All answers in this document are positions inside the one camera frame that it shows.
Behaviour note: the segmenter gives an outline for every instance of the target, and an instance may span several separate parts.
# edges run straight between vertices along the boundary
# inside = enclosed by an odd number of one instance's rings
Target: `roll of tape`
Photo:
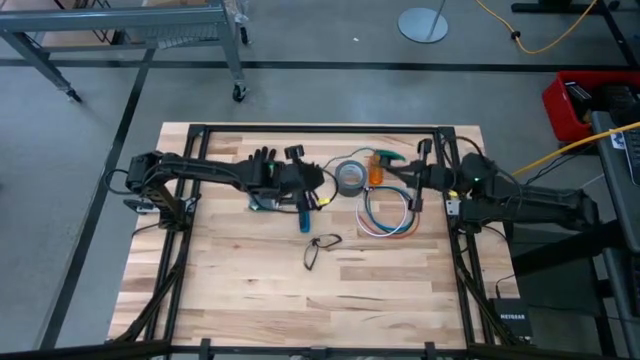
[[[360,195],[367,183],[367,169],[354,160],[347,160],[336,168],[338,193],[345,197]]]

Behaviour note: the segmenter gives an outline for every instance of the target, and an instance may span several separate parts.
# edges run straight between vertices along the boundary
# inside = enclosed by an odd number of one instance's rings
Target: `red bin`
[[[608,83],[632,84],[640,88],[640,72],[561,71],[542,94],[553,133],[562,142],[575,142],[592,135],[591,125],[578,120],[565,83],[575,81],[587,92]]]

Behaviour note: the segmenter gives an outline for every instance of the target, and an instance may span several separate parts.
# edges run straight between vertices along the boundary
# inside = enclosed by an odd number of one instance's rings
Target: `eyeglasses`
[[[309,245],[307,245],[307,248],[304,250],[304,267],[311,271],[318,258],[318,251],[320,251],[321,248],[328,249],[340,242],[342,242],[342,237],[336,234],[324,234],[311,239]]]

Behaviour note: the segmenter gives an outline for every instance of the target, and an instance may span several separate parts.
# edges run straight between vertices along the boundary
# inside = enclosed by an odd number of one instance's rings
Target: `caster wheel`
[[[249,45],[249,35],[247,35],[247,28],[244,26],[240,28],[240,41],[244,45]]]
[[[82,98],[80,96],[78,96],[78,94],[76,93],[75,90],[69,90],[67,91],[67,96],[69,97],[69,100],[75,101],[79,104],[82,104]]]
[[[233,100],[235,102],[242,102],[247,95],[247,88],[244,86],[236,85],[233,87]]]

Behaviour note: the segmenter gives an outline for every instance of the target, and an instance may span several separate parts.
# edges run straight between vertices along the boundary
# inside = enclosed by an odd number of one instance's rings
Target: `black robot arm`
[[[171,195],[164,184],[177,178],[228,184],[253,199],[286,200],[298,212],[319,210],[314,191],[324,183],[322,169],[300,160],[301,146],[287,148],[285,153],[293,160],[291,164],[275,161],[276,151],[266,147],[235,164],[151,152],[131,159],[125,186],[159,209],[161,228],[176,231],[188,225],[188,205]]]
[[[383,159],[381,165],[407,187],[455,191],[458,198],[447,203],[447,211],[471,233],[494,221],[555,223],[577,231],[599,223],[598,206],[584,191],[518,184],[481,154],[466,155],[457,169],[424,161],[394,167]]]

